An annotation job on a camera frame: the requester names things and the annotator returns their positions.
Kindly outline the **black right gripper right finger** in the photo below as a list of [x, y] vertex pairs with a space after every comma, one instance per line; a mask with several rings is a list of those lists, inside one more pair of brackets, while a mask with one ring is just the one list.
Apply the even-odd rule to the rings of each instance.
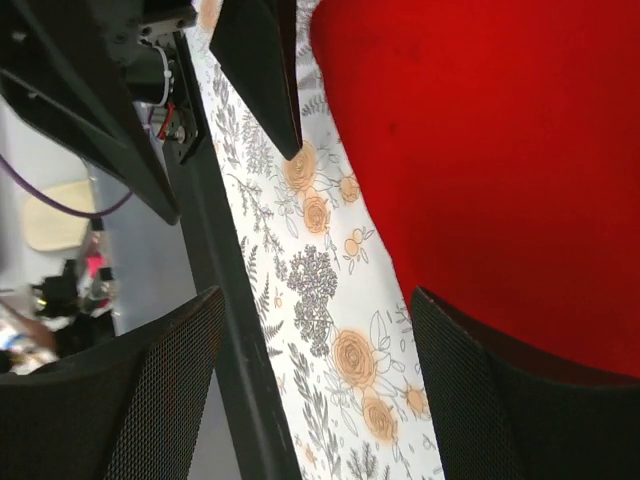
[[637, 379], [535, 348], [424, 288], [411, 319], [446, 478], [638, 478]]

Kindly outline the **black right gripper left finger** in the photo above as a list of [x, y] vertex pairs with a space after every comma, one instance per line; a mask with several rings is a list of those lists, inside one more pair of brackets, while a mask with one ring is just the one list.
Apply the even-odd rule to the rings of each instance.
[[2, 478], [187, 478], [224, 325], [210, 288], [106, 343], [2, 375]]

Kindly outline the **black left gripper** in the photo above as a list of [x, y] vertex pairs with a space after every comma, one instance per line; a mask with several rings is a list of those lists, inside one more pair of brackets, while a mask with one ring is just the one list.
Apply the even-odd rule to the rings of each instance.
[[[302, 148], [297, 5], [222, 3], [209, 49], [282, 156]], [[1, 95], [34, 130], [124, 184], [169, 224], [178, 206], [149, 133], [182, 164], [202, 139], [184, 30], [190, 1], [4, 1]], [[147, 109], [141, 124], [135, 102]]]

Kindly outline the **bright red t shirt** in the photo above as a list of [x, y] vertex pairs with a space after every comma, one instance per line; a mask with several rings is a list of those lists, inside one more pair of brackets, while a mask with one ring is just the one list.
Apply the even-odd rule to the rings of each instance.
[[639, 373], [639, 5], [323, 1], [313, 53], [405, 295]]

